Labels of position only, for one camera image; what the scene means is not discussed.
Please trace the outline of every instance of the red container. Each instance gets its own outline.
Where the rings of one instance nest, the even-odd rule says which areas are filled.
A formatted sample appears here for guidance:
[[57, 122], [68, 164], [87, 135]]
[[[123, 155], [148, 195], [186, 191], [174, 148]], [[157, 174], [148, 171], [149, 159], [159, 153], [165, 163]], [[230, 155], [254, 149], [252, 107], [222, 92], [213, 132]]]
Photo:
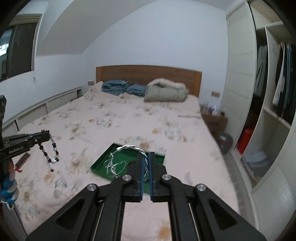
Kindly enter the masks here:
[[243, 154], [245, 149], [247, 148], [247, 145], [252, 137], [253, 132], [254, 132], [253, 127], [248, 127], [244, 130], [237, 145], [237, 149], [240, 152], [240, 154]]

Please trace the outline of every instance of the bed sheet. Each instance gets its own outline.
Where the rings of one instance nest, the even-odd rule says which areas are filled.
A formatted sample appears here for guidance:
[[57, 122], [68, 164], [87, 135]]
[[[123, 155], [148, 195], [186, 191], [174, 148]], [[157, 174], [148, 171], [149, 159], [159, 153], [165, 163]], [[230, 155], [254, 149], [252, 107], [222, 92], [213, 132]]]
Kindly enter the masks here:
[[[16, 208], [28, 234], [89, 183], [110, 183], [93, 174], [90, 167], [114, 142], [165, 154], [169, 174], [189, 185], [206, 184], [239, 212], [234, 185], [219, 147], [200, 117], [197, 97], [189, 95], [182, 103], [144, 103], [137, 96], [104, 93], [101, 85], [97, 83], [81, 98], [20, 131], [50, 130], [60, 156], [52, 165], [54, 172], [49, 172], [43, 153], [35, 146], [23, 172], [16, 174], [20, 190]], [[43, 146], [54, 157], [51, 142]], [[171, 240], [167, 204], [152, 203], [146, 194], [141, 203], [126, 203], [125, 240]]]

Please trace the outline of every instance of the blue folded blanket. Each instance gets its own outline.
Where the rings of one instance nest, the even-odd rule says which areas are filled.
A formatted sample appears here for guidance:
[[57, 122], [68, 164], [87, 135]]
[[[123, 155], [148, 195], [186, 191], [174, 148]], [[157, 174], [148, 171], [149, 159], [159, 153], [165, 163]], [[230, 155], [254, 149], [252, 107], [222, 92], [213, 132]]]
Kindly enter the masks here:
[[129, 84], [129, 82], [124, 80], [109, 80], [102, 84], [102, 91], [118, 96], [127, 91]]
[[129, 94], [134, 94], [134, 95], [141, 96], [141, 97], [145, 96], [145, 91], [146, 91], [146, 86], [138, 85], [138, 84], [134, 84], [134, 85], [128, 87], [128, 89], [127, 89], [127, 92]]

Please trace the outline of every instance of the shelf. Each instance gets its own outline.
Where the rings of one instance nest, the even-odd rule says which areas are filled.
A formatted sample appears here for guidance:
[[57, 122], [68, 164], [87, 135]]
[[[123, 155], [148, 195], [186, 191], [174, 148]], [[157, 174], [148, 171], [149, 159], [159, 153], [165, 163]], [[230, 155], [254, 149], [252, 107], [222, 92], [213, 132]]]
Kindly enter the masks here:
[[276, 118], [280, 123], [282, 123], [285, 127], [287, 127], [288, 129], [291, 128], [291, 125], [286, 122], [282, 117], [279, 117], [274, 111], [272, 111], [271, 109], [267, 108], [267, 107], [263, 107], [263, 110], [265, 112], [267, 112], [268, 114], [270, 114], [271, 116], [273, 116], [274, 118]]
[[291, 36], [290, 32], [287, 30], [286, 26], [282, 21], [266, 24], [265, 26], [256, 29], [256, 35], [261, 41], [266, 41], [265, 28], [274, 36], [275, 40], [278, 42], [291, 43], [294, 44], [295, 41]]
[[284, 26], [284, 23], [282, 21], [278, 21], [278, 22], [274, 22], [274, 23], [268, 23], [265, 26], [256, 28], [256, 31], [265, 30], [265, 27], [266, 28], [273, 28], [273, 27], [276, 27], [276, 26]]
[[251, 180], [252, 188], [254, 188], [262, 178], [255, 177], [253, 171], [251, 170], [249, 165], [246, 162], [243, 161], [243, 159], [241, 159], [241, 162], [242, 162], [244, 168], [246, 169], [246, 171], [248, 173], [248, 176], [249, 176], [249, 178]]
[[250, 3], [256, 28], [266, 24], [278, 22], [281, 19], [263, 0], [254, 0]]
[[230, 151], [230, 153], [237, 164], [237, 167], [242, 175], [244, 184], [248, 190], [248, 193], [250, 194], [253, 189], [254, 184], [252, 183], [252, 179], [250, 178], [248, 172], [246, 171], [246, 168], [244, 167], [244, 165], [241, 161], [242, 155], [239, 153], [239, 151], [236, 147], [232, 151]]

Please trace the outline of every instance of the bottle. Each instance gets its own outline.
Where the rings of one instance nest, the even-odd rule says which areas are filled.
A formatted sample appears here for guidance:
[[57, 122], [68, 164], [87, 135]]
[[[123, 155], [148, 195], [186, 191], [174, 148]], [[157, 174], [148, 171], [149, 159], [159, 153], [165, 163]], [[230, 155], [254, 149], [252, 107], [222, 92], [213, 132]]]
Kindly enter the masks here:
[[214, 105], [212, 115], [218, 115], [218, 108], [216, 105]]
[[210, 107], [209, 107], [209, 114], [212, 115], [212, 114], [213, 114], [213, 110], [214, 110], [214, 108], [213, 108], [212, 106], [210, 106]]

